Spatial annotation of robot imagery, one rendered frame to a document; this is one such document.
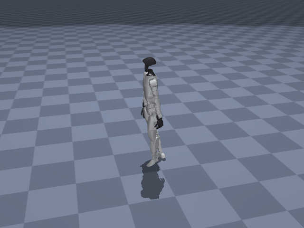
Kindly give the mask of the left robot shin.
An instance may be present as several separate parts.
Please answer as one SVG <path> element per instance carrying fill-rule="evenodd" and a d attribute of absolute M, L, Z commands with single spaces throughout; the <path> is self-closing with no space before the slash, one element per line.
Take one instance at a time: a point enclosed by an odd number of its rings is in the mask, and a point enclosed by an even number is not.
<path fill-rule="evenodd" d="M 153 159 L 156 160 L 158 148 L 159 148 L 159 137 L 156 137 L 156 140 L 155 140 L 154 143 L 152 141 L 150 142 L 152 160 Z"/>

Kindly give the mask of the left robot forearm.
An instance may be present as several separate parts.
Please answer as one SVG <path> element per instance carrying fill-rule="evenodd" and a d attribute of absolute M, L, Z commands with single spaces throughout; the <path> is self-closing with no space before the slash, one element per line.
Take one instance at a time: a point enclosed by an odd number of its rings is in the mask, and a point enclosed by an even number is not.
<path fill-rule="evenodd" d="M 162 118 L 162 112 L 161 112 L 161 108 L 160 108 L 161 103 L 158 98 L 155 99 L 155 103 L 156 103 L 156 104 L 154 104 L 155 113 L 156 113 L 156 115 L 158 115 L 158 118 L 160 119 L 160 118 Z"/>

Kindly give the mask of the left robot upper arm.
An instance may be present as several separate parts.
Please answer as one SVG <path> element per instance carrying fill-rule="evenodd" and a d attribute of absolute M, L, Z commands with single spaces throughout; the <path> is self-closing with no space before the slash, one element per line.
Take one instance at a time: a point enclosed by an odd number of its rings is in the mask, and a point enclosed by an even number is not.
<path fill-rule="evenodd" d="M 151 102 L 155 104 L 155 99 L 156 98 L 159 99 L 157 81 L 154 78 L 149 79 L 149 86 L 150 86 L 152 94 L 153 94 Z"/>

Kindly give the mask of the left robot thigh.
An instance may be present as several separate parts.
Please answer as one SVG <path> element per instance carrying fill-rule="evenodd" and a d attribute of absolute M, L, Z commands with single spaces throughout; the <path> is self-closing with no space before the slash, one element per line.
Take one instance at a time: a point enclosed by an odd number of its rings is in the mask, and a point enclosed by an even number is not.
<path fill-rule="evenodd" d="M 149 136 L 149 139 L 150 141 L 152 141 L 153 143 L 155 142 L 156 140 L 156 137 L 158 137 L 156 135 L 156 132 L 157 132 L 157 127 L 155 127 L 157 123 L 157 118 L 156 118 L 156 113 L 155 112 L 152 112 L 152 114 L 149 116 L 148 118 L 148 125 L 147 125 L 147 129 L 148 129 L 148 136 Z"/>

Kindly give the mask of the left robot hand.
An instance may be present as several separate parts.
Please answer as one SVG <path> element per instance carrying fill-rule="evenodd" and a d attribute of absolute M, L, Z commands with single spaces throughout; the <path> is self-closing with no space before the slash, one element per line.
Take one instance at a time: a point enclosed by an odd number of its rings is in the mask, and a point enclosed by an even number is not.
<path fill-rule="evenodd" d="M 155 127 L 158 125 L 158 127 L 156 128 L 156 129 L 158 129 L 163 126 L 163 120 L 162 120 L 162 118 L 159 119 L 158 115 L 156 115 L 156 118 L 157 118 L 157 124 L 155 125 Z"/>

